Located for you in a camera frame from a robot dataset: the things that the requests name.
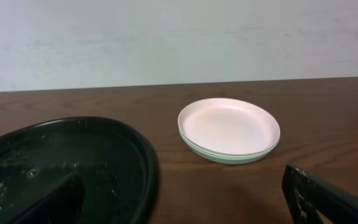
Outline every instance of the tabletop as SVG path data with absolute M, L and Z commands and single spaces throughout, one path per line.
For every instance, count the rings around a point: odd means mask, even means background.
M 271 113 L 281 129 L 278 146 L 260 161 L 236 166 L 188 149 L 179 112 L 215 97 Z M 0 93 L 0 135 L 71 116 L 117 119 L 152 143 L 160 187 L 150 223 L 292 223 L 281 190 L 287 164 L 358 196 L 358 78 Z

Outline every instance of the white wall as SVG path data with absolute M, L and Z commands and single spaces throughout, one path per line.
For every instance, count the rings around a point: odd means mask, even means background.
M 0 91 L 358 76 L 358 0 L 0 0 Z

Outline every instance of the wood grain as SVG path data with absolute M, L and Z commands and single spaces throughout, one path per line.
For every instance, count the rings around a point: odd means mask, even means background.
M 187 104 L 212 97 L 270 112 L 282 133 L 277 148 L 239 166 L 191 152 L 177 116 Z M 150 223 L 291 223 L 281 190 L 287 164 L 358 195 L 358 78 L 0 93 L 0 135 L 69 116 L 118 119 L 150 140 L 161 169 Z

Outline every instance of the black tray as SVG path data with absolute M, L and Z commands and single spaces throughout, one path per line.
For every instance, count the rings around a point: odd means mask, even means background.
M 153 149 L 130 126 L 98 117 L 58 119 L 0 137 L 0 216 L 71 172 L 85 186 L 79 223 L 145 222 L 157 189 Z

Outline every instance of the stack of plates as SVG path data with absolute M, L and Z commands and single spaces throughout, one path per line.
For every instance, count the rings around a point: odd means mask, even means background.
M 225 164 L 261 159 L 280 139 L 280 127 L 271 114 L 256 105 L 226 98 L 186 106 L 179 114 L 178 125 L 190 149 Z

